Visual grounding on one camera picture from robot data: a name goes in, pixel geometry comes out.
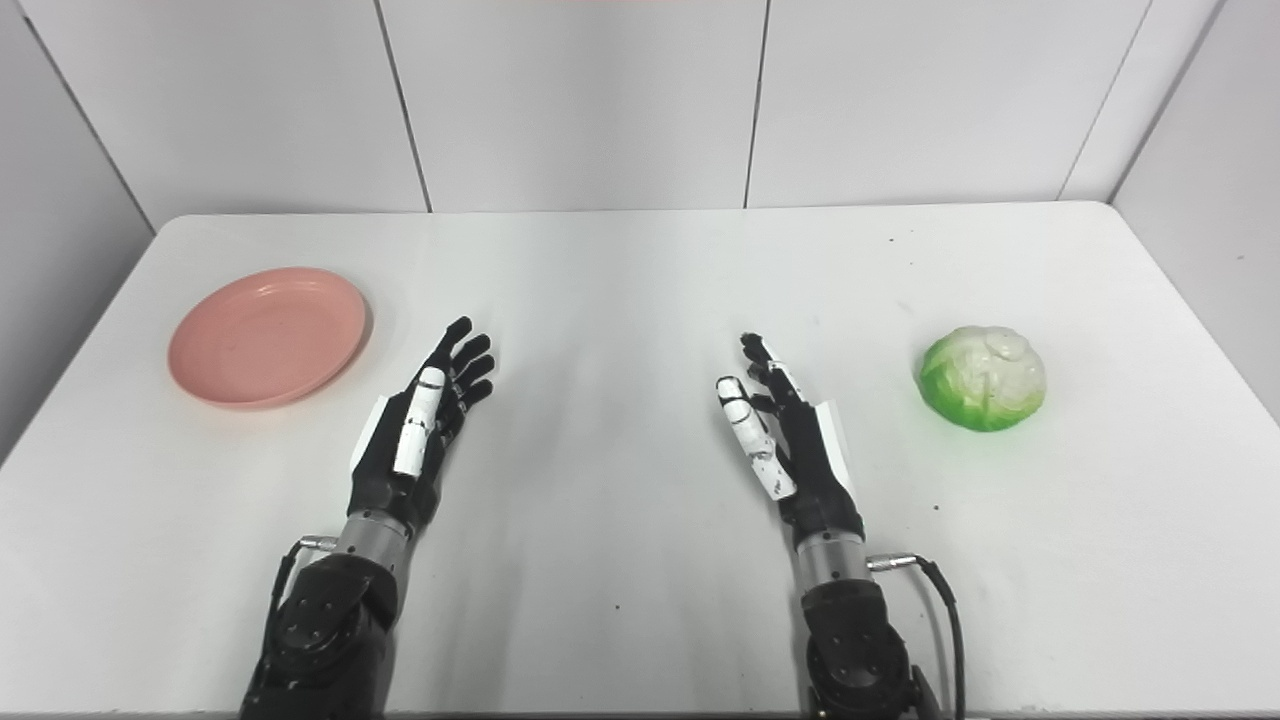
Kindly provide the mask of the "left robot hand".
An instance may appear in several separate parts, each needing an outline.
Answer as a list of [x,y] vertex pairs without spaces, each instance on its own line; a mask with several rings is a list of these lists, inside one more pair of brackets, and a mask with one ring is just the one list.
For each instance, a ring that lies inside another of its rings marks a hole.
[[381,398],[358,443],[347,515],[390,518],[411,536],[439,503],[436,480],[467,414],[493,391],[492,338],[451,323],[408,384]]

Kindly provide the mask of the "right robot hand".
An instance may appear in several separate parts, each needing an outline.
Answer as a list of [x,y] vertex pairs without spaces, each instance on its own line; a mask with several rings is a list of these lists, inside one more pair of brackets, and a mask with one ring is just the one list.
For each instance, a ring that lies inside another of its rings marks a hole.
[[755,478],[800,544],[813,536],[867,538],[829,404],[813,404],[794,374],[756,333],[740,337],[750,392],[736,375],[716,382],[722,413]]

